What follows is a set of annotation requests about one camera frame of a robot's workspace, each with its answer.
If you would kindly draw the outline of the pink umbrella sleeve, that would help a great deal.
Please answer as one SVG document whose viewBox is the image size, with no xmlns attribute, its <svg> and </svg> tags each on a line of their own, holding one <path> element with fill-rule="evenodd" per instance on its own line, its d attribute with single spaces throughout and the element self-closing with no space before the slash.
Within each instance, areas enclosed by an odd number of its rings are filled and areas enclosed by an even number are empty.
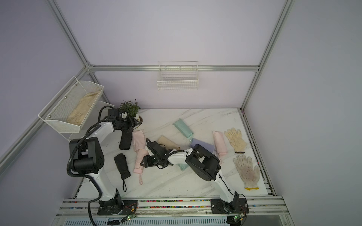
<svg viewBox="0 0 362 226">
<path fill-rule="evenodd" d="M 141 149 L 145 149 L 146 138 L 143 130 L 133 131 L 133 150 L 138 152 Z"/>
</svg>

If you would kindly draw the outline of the black umbrella sleeve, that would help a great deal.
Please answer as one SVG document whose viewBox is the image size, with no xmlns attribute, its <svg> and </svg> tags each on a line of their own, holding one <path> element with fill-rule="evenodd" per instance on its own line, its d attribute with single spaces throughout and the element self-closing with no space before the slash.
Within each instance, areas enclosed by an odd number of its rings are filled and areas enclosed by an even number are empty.
<svg viewBox="0 0 362 226">
<path fill-rule="evenodd" d="M 133 139 L 132 131 L 122 131 L 119 149 L 120 150 L 129 150 L 131 148 L 132 139 Z"/>
</svg>

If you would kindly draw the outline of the yellow umbrella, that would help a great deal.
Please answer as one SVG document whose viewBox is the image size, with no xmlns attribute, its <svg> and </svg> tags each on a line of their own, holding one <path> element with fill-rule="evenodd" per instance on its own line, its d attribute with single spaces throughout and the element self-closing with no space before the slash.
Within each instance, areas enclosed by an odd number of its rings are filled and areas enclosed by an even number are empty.
<svg viewBox="0 0 362 226">
<path fill-rule="evenodd" d="M 164 145 L 165 148 L 168 149 L 172 149 L 172 150 L 180 150 L 180 146 L 175 144 L 174 142 L 172 142 L 171 140 L 169 140 L 168 138 L 161 136 L 158 140 L 157 143 L 160 145 Z"/>
</svg>

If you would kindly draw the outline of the black umbrella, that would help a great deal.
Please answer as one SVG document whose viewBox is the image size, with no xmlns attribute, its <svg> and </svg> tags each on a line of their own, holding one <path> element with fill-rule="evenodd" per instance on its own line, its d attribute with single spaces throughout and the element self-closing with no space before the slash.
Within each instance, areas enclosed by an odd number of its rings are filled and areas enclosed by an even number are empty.
<svg viewBox="0 0 362 226">
<path fill-rule="evenodd" d="M 114 161 L 123 181 L 123 191 L 126 192 L 127 185 L 125 180 L 131 176 L 131 173 L 128 169 L 126 157 L 123 153 L 120 153 L 114 157 Z"/>
</svg>

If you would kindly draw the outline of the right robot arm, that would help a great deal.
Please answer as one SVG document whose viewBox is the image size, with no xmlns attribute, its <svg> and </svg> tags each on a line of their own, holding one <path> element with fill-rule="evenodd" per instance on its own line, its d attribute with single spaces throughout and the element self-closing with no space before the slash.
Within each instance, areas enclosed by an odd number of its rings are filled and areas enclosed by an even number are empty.
<svg viewBox="0 0 362 226">
<path fill-rule="evenodd" d="M 220 160 L 201 145 L 188 150 L 167 149 L 164 145 L 146 139 L 146 150 L 151 153 L 142 158 L 140 165 L 145 168 L 158 167 L 160 170 L 176 164 L 187 164 L 201 179 L 210 182 L 219 194 L 222 213 L 235 213 L 239 207 L 239 194 L 232 191 L 221 172 Z"/>
</svg>

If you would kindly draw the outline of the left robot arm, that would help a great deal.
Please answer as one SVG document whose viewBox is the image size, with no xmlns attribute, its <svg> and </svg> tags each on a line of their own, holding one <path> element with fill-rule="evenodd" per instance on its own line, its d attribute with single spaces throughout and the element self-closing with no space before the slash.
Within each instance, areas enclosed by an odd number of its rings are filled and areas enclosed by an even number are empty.
<svg viewBox="0 0 362 226">
<path fill-rule="evenodd" d="M 101 148 L 102 141 L 114 131 L 121 131 L 120 150 L 129 150 L 134 128 L 143 120 L 139 117 L 137 104 L 123 105 L 119 108 L 107 105 L 100 109 L 97 123 L 93 124 L 80 139 L 69 143 L 70 157 L 67 173 L 73 178 L 86 178 L 98 191 L 100 208 L 107 211 L 121 211 L 125 205 L 119 191 L 103 171 L 105 159 Z"/>
</svg>

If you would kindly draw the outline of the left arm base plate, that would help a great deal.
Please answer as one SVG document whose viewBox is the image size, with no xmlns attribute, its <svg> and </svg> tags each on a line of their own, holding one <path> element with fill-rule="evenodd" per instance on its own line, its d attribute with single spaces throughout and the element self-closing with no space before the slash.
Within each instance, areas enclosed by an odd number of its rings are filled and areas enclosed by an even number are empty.
<svg viewBox="0 0 362 226">
<path fill-rule="evenodd" d="M 138 205 L 137 200 L 118 201 L 99 201 L 100 207 L 97 215 L 99 216 L 126 216 L 135 213 Z"/>
</svg>

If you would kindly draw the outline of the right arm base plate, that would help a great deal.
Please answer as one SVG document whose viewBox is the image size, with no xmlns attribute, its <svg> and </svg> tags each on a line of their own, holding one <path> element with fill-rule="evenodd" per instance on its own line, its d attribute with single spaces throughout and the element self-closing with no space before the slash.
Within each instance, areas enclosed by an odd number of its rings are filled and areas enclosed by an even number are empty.
<svg viewBox="0 0 362 226">
<path fill-rule="evenodd" d="M 221 199 L 211 199 L 211 212 L 213 214 L 249 214 L 249 208 L 246 199 L 239 198 L 237 202 L 231 203 Z"/>
</svg>

